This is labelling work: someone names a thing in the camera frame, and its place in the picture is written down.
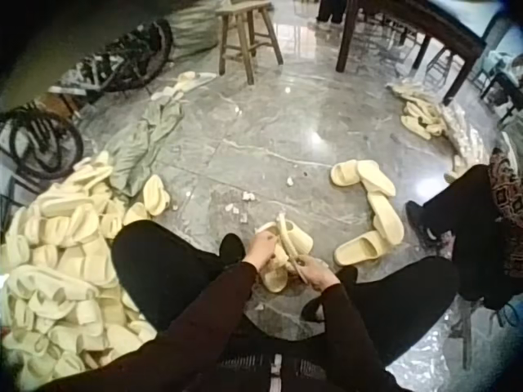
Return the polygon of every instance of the marble floor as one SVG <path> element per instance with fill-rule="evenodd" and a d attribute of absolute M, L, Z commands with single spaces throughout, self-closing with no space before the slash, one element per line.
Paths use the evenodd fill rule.
<path fill-rule="evenodd" d="M 215 252 L 225 234 L 237 233 L 247 242 L 255 228 L 285 211 L 315 240 L 312 254 L 333 265 L 334 249 L 372 225 L 364 189 L 333 186 L 329 170 L 347 159 L 374 159 L 396 184 L 397 196 L 391 202 L 406 230 L 404 242 L 391 254 L 358 265 L 361 282 L 380 279 L 426 255 L 406 225 L 404 205 L 410 199 L 424 202 L 445 187 L 443 174 L 451 168 L 454 153 L 444 138 L 427 142 L 405 130 L 400 123 L 403 104 L 386 89 L 388 82 L 406 75 L 417 48 L 409 50 L 412 41 L 403 48 L 393 40 L 369 44 L 372 32 L 360 25 L 347 70 L 337 73 L 341 32 L 307 27 L 317 3 L 273 3 L 284 65 L 277 65 L 270 48 L 261 48 L 254 86 L 247 85 L 241 64 L 228 61 L 223 77 L 184 97 L 181 125 L 168 137 L 153 167 L 179 208 L 167 211 L 159 222 L 195 246 Z M 262 26 L 258 18 L 256 23 Z M 236 38 L 231 30 L 230 40 Z M 437 44 L 430 48 L 424 64 L 438 49 Z M 217 72 L 217 49 L 177 62 L 150 90 L 173 85 L 175 77 L 189 69 Z M 477 97 L 478 90 L 467 84 L 457 102 L 466 108 L 488 148 L 495 136 L 495 118 Z M 148 103 L 145 90 L 104 96 L 80 128 L 99 149 L 116 131 L 135 122 Z M 288 186 L 289 177 L 293 186 Z M 242 201 L 244 191 L 254 193 L 256 200 Z M 240 214 L 226 211 L 230 203 Z M 247 223 L 240 222 L 242 214 L 247 214 Z M 272 335 L 302 339 L 323 328 L 298 317 L 314 295 L 299 284 L 279 295 L 258 286 L 247 314 Z M 474 390 L 470 382 L 456 386 L 470 377 L 461 370 L 460 341 L 446 339 L 454 316 L 449 312 L 446 321 L 391 365 L 402 385 L 416 391 Z"/>

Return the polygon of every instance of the bicycle wheel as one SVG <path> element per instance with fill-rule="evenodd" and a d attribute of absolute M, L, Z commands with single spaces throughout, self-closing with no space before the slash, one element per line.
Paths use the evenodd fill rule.
<path fill-rule="evenodd" d="M 31 176 L 43 180 L 67 176 L 83 156 L 80 133 L 57 114 L 22 109 L 6 114 L 3 120 L 11 128 L 11 156 Z"/>
<path fill-rule="evenodd" d="M 105 91 L 134 90 L 153 81 L 162 72 L 171 53 L 171 26 L 165 19 L 157 20 L 147 29 L 128 34 L 119 44 L 121 47 L 131 46 L 133 41 L 137 47 L 130 48 L 123 55 L 123 65 L 115 71 Z"/>

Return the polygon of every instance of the chair leg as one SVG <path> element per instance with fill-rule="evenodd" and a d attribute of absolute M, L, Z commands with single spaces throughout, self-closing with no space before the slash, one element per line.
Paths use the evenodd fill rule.
<path fill-rule="evenodd" d="M 248 41 L 250 45 L 254 45 L 254 15 L 252 11 L 247 12 L 247 26 L 248 26 Z M 251 50 L 253 57 L 256 57 L 256 49 Z"/>
<path fill-rule="evenodd" d="M 218 67 L 218 73 L 223 75 L 226 72 L 226 46 L 227 36 L 229 35 L 229 16 L 224 15 L 221 17 L 221 42 L 220 42 L 220 65 Z"/>
<path fill-rule="evenodd" d="M 239 45 L 244 58 L 245 72 L 247 73 L 247 84 L 254 84 L 253 65 L 251 64 L 251 52 L 248 49 L 247 35 L 245 34 L 244 15 L 236 15 L 236 28 L 238 29 Z"/>
<path fill-rule="evenodd" d="M 279 50 L 278 38 L 276 37 L 275 28 L 272 25 L 272 20 L 270 20 L 270 16 L 266 8 L 262 8 L 260 12 L 261 17 L 265 22 L 265 26 L 267 27 L 267 31 L 269 32 L 270 41 L 272 42 L 272 48 L 275 50 L 278 64 L 282 65 L 284 63 L 284 58 L 281 56 L 281 51 Z"/>

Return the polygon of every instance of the wooden stool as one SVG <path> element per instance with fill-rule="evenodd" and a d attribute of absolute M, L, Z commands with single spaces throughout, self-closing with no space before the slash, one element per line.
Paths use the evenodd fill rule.
<path fill-rule="evenodd" d="M 268 9 L 270 1 L 268 0 L 259 0 L 259 1 L 247 1 L 239 2 L 231 6 L 220 7 L 217 10 L 217 14 L 221 16 L 221 43 L 220 43 L 220 66 L 219 74 L 223 75 L 226 72 L 226 59 L 229 60 L 238 60 L 240 57 L 243 58 L 245 65 L 245 72 L 247 73 L 247 83 L 254 84 L 254 74 L 253 74 L 253 63 L 251 61 L 251 54 L 253 57 L 256 55 L 256 49 L 258 47 L 273 47 L 276 54 L 276 59 L 279 65 L 284 63 L 284 59 L 281 56 L 281 51 L 279 51 L 278 39 L 276 38 L 275 30 L 270 21 Z M 254 31 L 254 17 L 253 12 L 258 11 L 261 13 L 261 17 L 265 22 L 267 27 L 268 34 L 257 33 Z M 234 16 L 236 18 L 236 27 L 238 29 L 239 37 L 239 47 L 236 45 L 227 45 L 227 35 L 229 32 L 229 18 Z M 248 37 L 245 33 L 245 20 L 247 19 L 248 24 Z M 259 42 L 254 38 L 263 37 L 269 38 L 270 42 Z M 236 55 L 227 55 L 226 50 L 233 49 L 239 51 Z"/>

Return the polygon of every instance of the hand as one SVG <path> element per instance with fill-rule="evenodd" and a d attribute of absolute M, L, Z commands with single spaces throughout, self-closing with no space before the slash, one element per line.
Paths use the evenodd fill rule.
<path fill-rule="evenodd" d="M 317 292 L 322 292 L 326 288 L 340 283 L 340 279 L 321 260 L 300 255 L 297 257 L 296 263 L 297 268 Z"/>
<path fill-rule="evenodd" d="M 248 245 L 244 261 L 256 267 L 259 271 L 275 255 L 276 236 L 269 231 L 256 234 Z"/>

